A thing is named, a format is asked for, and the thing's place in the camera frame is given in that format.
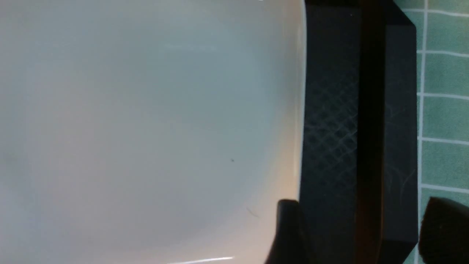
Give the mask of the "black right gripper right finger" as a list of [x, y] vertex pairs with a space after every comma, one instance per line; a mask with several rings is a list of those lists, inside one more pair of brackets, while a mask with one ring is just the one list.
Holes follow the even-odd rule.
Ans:
[[468, 206], [448, 198], [430, 197], [421, 223], [418, 250], [425, 264], [467, 264]]

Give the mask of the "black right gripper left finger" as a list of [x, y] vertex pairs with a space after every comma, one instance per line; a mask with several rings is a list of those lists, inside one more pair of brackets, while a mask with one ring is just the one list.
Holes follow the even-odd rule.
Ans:
[[303, 211], [294, 199], [280, 199], [277, 203], [275, 236], [265, 263], [312, 263]]

